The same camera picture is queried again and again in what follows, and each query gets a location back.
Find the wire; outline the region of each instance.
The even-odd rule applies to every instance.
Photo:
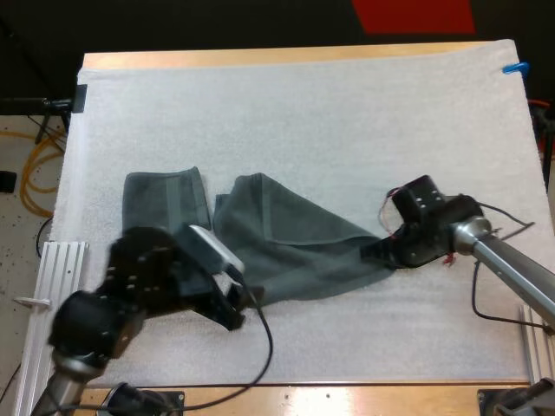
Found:
[[[521,227],[519,229],[517,229],[516,231],[513,231],[513,232],[507,234],[506,236],[502,237],[501,240],[503,240],[503,241],[508,240],[511,237],[519,235],[521,232],[524,232],[524,231],[528,230],[530,227],[532,227],[535,224],[534,222],[525,223],[524,221],[521,221],[518,218],[514,217],[513,215],[509,214],[507,211],[501,210],[500,208],[498,208],[496,206],[483,204],[481,202],[479,202],[478,204],[480,206],[484,206],[486,208],[489,208],[490,210],[497,211],[497,212],[509,217],[515,223],[521,225]],[[474,272],[473,272],[473,279],[472,279],[472,299],[471,299],[472,310],[474,311],[474,313],[477,316],[479,316],[480,318],[483,318],[483,319],[487,319],[488,321],[517,323],[519,325],[526,325],[528,327],[542,328],[542,329],[545,329],[545,330],[550,329],[550,327],[548,325],[541,325],[539,323],[520,321],[518,319],[502,318],[500,316],[491,316],[491,315],[482,314],[478,310],[478,307],[476,306],[476,286],[477,286],[477,282],[478,282],[478,271],[480,270],[480,265],[481,265],[481,261],[476,261],[476,263],[474,263]]]
[[[0,132],[0,136],[35,140],[35,137],[31,136],[30,134],[11,131]],[[64,150],[56,143],[56,139],[58,139],[59,137],[59,135],[48,134],[48,138],[46,140],[41,141],[33,148],[33,150],[31,150],[29,157],[27,158],[27,160],[25,161],[25,165],[23,166],[22,178],[19,186],[19,198],[21,199],[21,202],[23,206],[27,209],[27,211],[37,215],[38,217],[52,217],[53,212],[42,208],[37,202],[35,202],[35,200],[30,196],[29,190],[27,188],[29,187],[31,190],[39,193],[51,193],[55,192],[58,187],[52,186],[50,188],[41,188],[31,182],[30,176],[35,171],[35,169],[43,163],[46,163],[51,159],[63,156]],[[56,151],[54,153],[50,153],[39,158],[41,153],[49,147],[55,147]]]
[[[543,108],[549,108],[552,106],[552,104],[549,101],[544,101],[544,100],[528,100],[528,104],[533,106],[543,107]]]
[[[28,115],[27,118],[28,118],[29,120],[33,121],[33,122],[34,122],[36,125],[38,125],[40,128],[42,128],[42,124],[39,123],[38,121],[36,121],[36,120],[35,120],[34,118],[32,118],[30,115]],[[59,135],[61,135],[62,137],[68,137],[67,134],[65,134],[64,132],[62,132],[62,131],[60,131],[60,130],[54,129],[53,127],[44,126],[44,129],[45,129],[45,130],[50,130],[52,133],[54,133],[54,134],[59,134]]]
[[[41,228],[39,228],[38,232],[36,233],[35,242],[36,242],[36,254],[38,255],[38,258],[42,257],[41,249],[39,248],[39,244],[41,243],[41,234],[44,231],[44,229],[46,228],[46,226],[49,224],[50,221],[52,221],[52,217],[50,217],[49,219],[44,221],[41,225]]]
[[[497,206],[493,206],[493,205],[488,205],[488,204],[484,204],[483,202],[479,202],[478,203],[479,206],[483,206],[484,208],[487,208],[489,210],[493,210],[493,211],[497,211],[500,214],[505,215],[506,217],[509,217],[512,221],[514,221],[517,224],[522,225],[523,227],[528,225],[528,224],[533,224],[533,223],[525,223],[524,221],[519,220],[518,218],[514,217],[513,215],[509,214],[507,211],[504,211],[500,208],[498,208]]]
[[[216,399],[216,400],[213,400],[213,401],[208,401],[206,403],[201,403],[199,405],[181,406],[181,407],[172,407],[172,408],[161,407],[160,410],[163,411],[163,412],[168,412],[168,413],[170,413],[170,412],[182,412],[182,413],[183,412],[190,412],[190,411],[193,411],[193,410],[200,410],[200,409],[206,409],[208,407],[217,406],[217,405],[219,405],[221,403],[224,403],[228,400],[235,399],[240,394],[243,394],[243,393],[247,392],[248,390],[250,390],[251,388],[255,387],[258,384],[258,382],[260,380],[262,380],[262,378],[264,377],[264,375],[268,371],[268,368],[269,368],[270,363],[271,363],[271,358],[274,354],[274,341],[273,341],[273,337],[271,335],[270,326],[268,325],[268,322],[266,321],[266,318],[264,316],[264,312],[262,311],[262,308],[261,308],[260,304],[258,303],[257,298],[253,295],[251,289],[246,284],[245,279],[243,278],[243,275],[241,274],[241,272],[238,271],[237,269],[235,269],[233,266],[230,266],[226,270],[226,273],[229,275],[229,277],[231,279],[235,280],[236,282],[239,282],[241,284],[241,286],[243,286],[246,293],[251,298],[252,304],[254,305],[254,308],[257,310],[258,317],[260,318],[260,321],[262,322],[262,325],[264,326],[266,336],[268,337],[268,354],[266,355],[266,361],[264,363],[264,366],[262,367],[262,369],[260,370],[260,372],[254,378],[253,381],[251,381],[250,383],[242,386],[239,390],[237,390],[233,393],[227,394],[226,396],[220,397],[219,399]],[[52,411],[48,411],[46,413],[43,413],[40,416],[51,416],[51,415],[53,415],[57,412],[65,413],[65,412],[70,412],[70,411],[74,411],[74,410],[93,410],[93,411],[104,411],[104,412],[109,412],[109,413],[129,413],[129,411],[131,410],[129,408],[124,408],[124,407],[109,407],[109,406],[94,406],[94,405],[60,405],[59,403],[55,402],[54,397],[52,397],[51,395],[49,395],[49,397],[54,402],[56,409],[52,410]]]
[[[17,373],[19,373],[20,368],[21,368],[21,362],[19,363],[16,370],[14,371],[14,373],[11,375],[10,379],[8,380],[8,384],[6,384],[6,387],[4,388],[4,390],[2,392],[2,396],[0,396],[0,403],[2,403],[3,398],[6,397],[6,394],[7,394],[8,390],[10,389],[11,383],[13,383],[14,379],[16,378]]]

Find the gray cloth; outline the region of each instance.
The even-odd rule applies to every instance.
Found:
[[[391,275],[362,261],[367,231],[298,196],[262,173],[241,176],[218,195],[216,236],[245,263],[245,280],[264,288],[261,303],[339,295]]]
[[[129,173],[122,206],[123,230],[149,226],[174,233],[183,224],[210,229],[196,167]],[[263,304],[339,295],[392,273],[361,260],[359,248],[376,237],[262,173],[241,176],[231,194],[218,195],[214,232],[245,264],[245,280],[264,289]]]
[[[123,186],[123,230],[160,227],[173,234],[183,224],[210,228],[199,169],[176,173],[129,173]]]

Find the wooden table edge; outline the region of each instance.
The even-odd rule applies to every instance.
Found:
[[[258,386],[218,406],[195,411],[195,416],[258,414],[264,416],[479,416],[480,389],[527,387],[515,384],[469,385],[330,385]],[[165,387],[159,391],[183,391],[186,406],[206,403],[237,387]],[[90,388],[83,404],[100,405],[108,389]],[[92,416],[81,411],[76,416]]]
[[[89,53],[86,69],[193,68],[229,65],[335,61],[341,59],[430,55],[483,46],[487,42],[400,43],[313,48],[171,50]]]

